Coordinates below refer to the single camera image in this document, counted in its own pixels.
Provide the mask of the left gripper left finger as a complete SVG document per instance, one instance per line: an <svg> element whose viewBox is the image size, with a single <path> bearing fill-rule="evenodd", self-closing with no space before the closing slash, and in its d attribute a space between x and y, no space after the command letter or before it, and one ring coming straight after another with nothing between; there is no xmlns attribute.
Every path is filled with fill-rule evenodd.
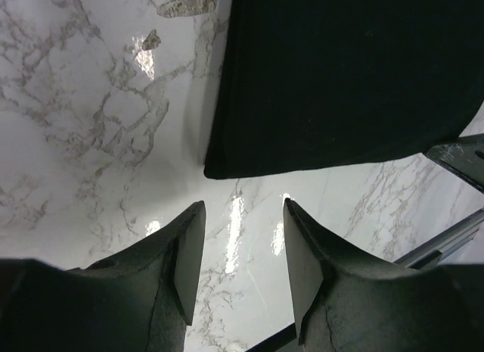
<svg viewBox="0 0 484 352"><path fill-rule="evenodd" d="M130 247L81 269L1 261L3 351L181 351L205 239L198 201Z"/></svg>

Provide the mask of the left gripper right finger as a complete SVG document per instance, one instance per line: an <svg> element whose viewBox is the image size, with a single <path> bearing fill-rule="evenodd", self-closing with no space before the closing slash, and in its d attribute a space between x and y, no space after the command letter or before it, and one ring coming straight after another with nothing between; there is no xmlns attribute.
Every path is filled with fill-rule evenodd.
<svg viewBox="0 0 484 352"><path fill-rule="evenodd" d="M483 267L375 257L284 202L296 336L306 351L481 351Z"/></svg>

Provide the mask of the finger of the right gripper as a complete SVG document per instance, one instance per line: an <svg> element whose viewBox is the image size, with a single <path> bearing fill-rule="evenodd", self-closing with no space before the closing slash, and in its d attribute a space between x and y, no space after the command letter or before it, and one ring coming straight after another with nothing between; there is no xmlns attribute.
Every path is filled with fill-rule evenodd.
<svg viewBox="0 0 484 352"><path fill-rule="evenodd" d="M425 156L483 193L483 134L465 136L430 148Z"/></svg>

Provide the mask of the black t shirt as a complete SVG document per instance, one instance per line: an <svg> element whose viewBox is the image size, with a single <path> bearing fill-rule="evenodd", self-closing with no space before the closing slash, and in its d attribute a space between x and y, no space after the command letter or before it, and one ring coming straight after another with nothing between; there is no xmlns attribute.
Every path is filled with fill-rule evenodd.
<svg viewBox="0 0 484 352"><path fill-rule="evenodd" d="M483 102L483 0L233 0L204 175L398 160Z"/></svg>

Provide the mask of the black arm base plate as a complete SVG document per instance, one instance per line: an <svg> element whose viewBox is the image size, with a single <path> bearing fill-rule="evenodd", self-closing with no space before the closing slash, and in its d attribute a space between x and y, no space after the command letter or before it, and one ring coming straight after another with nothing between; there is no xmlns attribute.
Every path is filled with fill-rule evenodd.
<svg viewBox="0 0 484 352"><path fill-rule="evenodd" d="M280 330L274 335L259 342L247 352L298 352L301 351L296 339L294 323Z"/></svg>

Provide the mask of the aluminium table edge rail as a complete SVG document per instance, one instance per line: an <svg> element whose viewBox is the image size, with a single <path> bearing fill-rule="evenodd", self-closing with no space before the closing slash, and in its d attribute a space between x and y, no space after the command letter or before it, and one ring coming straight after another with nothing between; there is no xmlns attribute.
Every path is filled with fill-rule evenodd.
<svg viewBox="0 0 484 352"><path fill-rule="evenodd" d="M437 266L471 242L483 224L478 210L394 261L395 265L425 270Z"/></svg>

